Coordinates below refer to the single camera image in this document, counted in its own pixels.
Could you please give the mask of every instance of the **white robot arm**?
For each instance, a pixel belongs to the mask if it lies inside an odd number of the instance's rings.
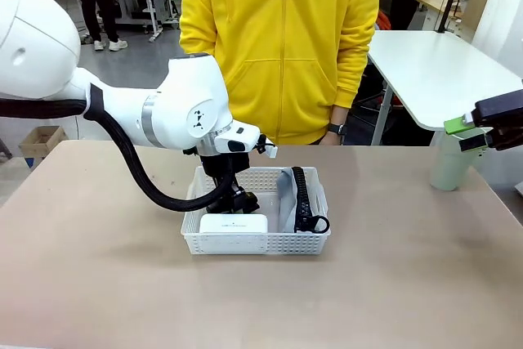
[[[274,157],[277,149],[257,127],[232,118],[226,86],[212,56],[170,60],[168,76],[155,90],[110,87],[77,67],[78,32],[56,2],[0,4],[0,94],[11,98],[2,101],[0,116],[49,119],[82,114],[97,121],[117,143],[139,186],[158,204],[167,197],[150,188],[132,145],[188,150],[202,157],[216,192],[198,203],[173,199],[172,204],[162,203],[164,207],[185,211],[212,204],[214,213],[253,210],[256,204],[244,208],[245,198],[253,195],[238,187],[234,174],[248,168],[249,151],[256,148]],[[69,111],[62,110],[68,106]]]

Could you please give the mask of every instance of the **jacket sleeve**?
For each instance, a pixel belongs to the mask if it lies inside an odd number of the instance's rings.
[[[180,46],[186,53],[214,56],[217,29],[211,0],[181,0]]]
[[[337,53],[337,95],[334,104],[342,108],[351,108],[360,87],[378,9],[379,0],[349,0]]]

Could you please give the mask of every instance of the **black watch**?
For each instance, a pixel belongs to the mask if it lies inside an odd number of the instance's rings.
[[[332,124],[332,123],[329,123],[328,130],[330,132],[334,132],[335,134],[338,134],[338,135],[341,135],[341,136],[345,136],[346,135],[346,131],[347,131],[346,125],[340,126],[339,124]]]

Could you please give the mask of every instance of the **yellow hoodie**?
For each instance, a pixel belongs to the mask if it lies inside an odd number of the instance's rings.
[[[180,45],[214,55],[239,121],[277,144],[320,139],[350,108],[378,0],[182,0]]]

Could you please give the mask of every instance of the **white sneaker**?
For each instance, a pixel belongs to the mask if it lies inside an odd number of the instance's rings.
[[[102,41],[95,41],[94,46],[95,51],[103,51],[105,48],[105,43],[103,43]]]
[[[110,51],[119,51],[120,49],[125,49],[128,47],[127,41],[118,40],[117,43],[109,41],[109,50]]]

